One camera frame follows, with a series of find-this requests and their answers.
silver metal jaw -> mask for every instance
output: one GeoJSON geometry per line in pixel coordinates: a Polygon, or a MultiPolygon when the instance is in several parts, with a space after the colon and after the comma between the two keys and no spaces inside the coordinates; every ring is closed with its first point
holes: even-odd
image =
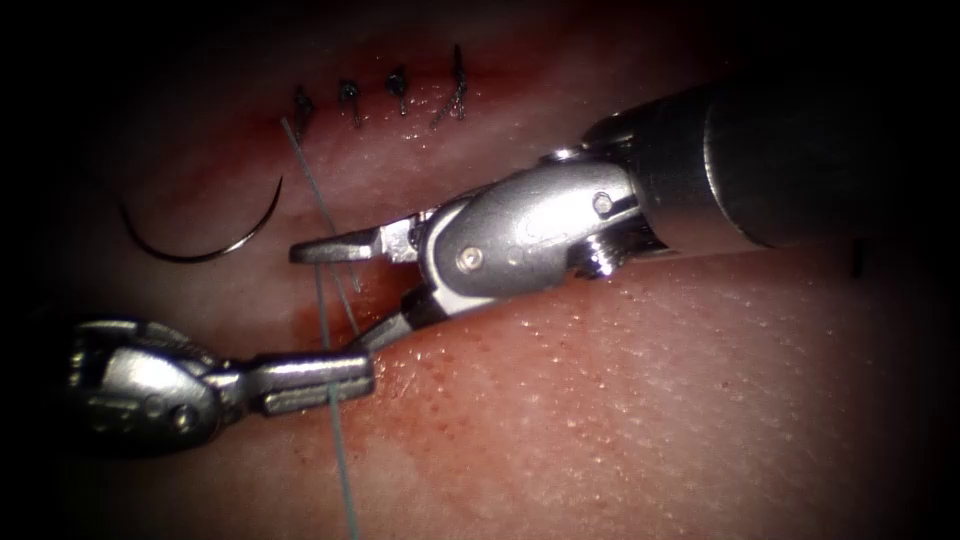
{"type": "Polygon", "coordinates": [[[609,275],[641,247],[660,245],[643,220],[632,179],[623,167],[581,150],[577,159],[546,160],[393,223],[294,245],[290,260],[385,255],[419,264],[423,283],[348,347],[374,353],[419,328],[557,287],[571,269],[580,277],[609,275]]]}
{"type": "Polygon", "coordinates": [[[183,334],[135,319],[88,319],[72,331],[65,380],[51,390],[82,446],[159,454],[204,444],[250,411],[276,415],[370,394],[362,353],[216,358],[183,334]]]}

needle driver jaw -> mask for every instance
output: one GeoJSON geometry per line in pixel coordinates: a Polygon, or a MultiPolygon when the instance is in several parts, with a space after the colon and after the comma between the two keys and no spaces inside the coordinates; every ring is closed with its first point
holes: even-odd
{"type": "Polygon", "coordinates": [[[386,256],[420,266],[423,283],[347,347],[372,354],[420,328],[559,286],[571,268],[608,275],[596,271],[598,259],[615,268],[653,242],[626,170],[585,161],[543,164],[393,223],[296,244],[290,261],[386,256]]]}

curved suture needle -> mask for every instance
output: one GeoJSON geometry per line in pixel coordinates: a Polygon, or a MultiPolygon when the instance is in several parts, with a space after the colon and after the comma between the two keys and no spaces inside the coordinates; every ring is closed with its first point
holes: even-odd
{"type": "Polygon", "coordinates": [[[130,238],[134,241],[134,243],[137,244],[137,247],[145,251],[147,254],[157,259],[167,261],[167,262],[172,262],[172,263],[179,263],[179,264],[202,263],[202,262],[211,261],[213,259],[216,259],[217,257],[222,257],[227,253],[230,253],[231,251],[236,251],[237,249],[240,249],[240,247],[246,244],[251,238],[254,237],[254,235],[260,232],[260,229],[262,229],[263,226],[267,224],[267,221],[270,220],[270,216],[273,215],[273,211],[277,208],[277,201],[280,200],[280,188],[282,187],[283,187],[283,177],[281,176],[280,180],[277,182],[277,190],[273,194],[273,200],[270,201],[270,207],[267,208],[267,212],[263,215],[263,217],[260,218],[260,221],[257,222],[256,225],[254,225],[253,229],[250,229],[250,232],[243,235],[239,240],[233,242],[232,244],[226,247],[217,249],[215,251],[211,251],[209,253],[204,253],[201,255],[173,255],[170,253],[164,253],[159,249],[151,246],[150,244],[147,243],[146,240],[143,239],[143,237],[140,236],[139,233],[137,233],[136,228],[134,228],[133,226],[133,220],[130,219],[130,213],[127,211],[127,207],[123,203],[120,203],[120,217],[123,218],[123,224],[127,227],[127,233],[130,234],[130,238]]]}

